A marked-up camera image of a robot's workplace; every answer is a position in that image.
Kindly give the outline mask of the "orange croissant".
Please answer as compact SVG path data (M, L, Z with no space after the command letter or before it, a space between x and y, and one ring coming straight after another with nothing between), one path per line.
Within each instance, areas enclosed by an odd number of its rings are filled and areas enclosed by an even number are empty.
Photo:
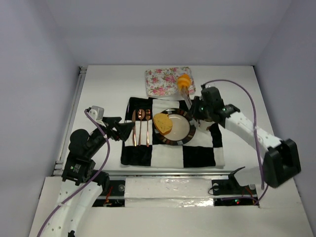
M188 89L191 86L192 82L188 74L183 74L177 79L178 89L181 91L183 88Z

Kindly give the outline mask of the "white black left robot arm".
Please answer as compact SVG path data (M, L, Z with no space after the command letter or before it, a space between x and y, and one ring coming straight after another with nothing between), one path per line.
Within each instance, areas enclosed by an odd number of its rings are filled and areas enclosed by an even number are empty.
M88 133L84 129L70 136L69 154L66 160L56 205L42 224L39 237L76 237L79 228L96 199L109 188L108 173L96 170L93 156L109 139L126 141L134 122L121 123L120 117L91 116L87 118L96 126Z

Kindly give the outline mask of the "bread slice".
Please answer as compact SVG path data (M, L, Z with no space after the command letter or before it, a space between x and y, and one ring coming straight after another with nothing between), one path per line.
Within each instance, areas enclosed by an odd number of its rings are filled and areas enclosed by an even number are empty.
M153 122L156 129L161 135L168 134L173 127L172 120L169 118L168 114L158 113L153 117Z

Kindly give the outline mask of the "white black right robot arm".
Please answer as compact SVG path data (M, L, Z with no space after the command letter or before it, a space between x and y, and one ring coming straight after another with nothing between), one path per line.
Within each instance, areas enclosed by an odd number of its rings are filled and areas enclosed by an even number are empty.
M199 127L216 123L256 151L258 168L248 172L259 175L261 186L277 188L301 172L297 144L269 134L257 126L256 118L250 120L236 106L225 104L218 88L203 87L201 96L189 100L187 106Z

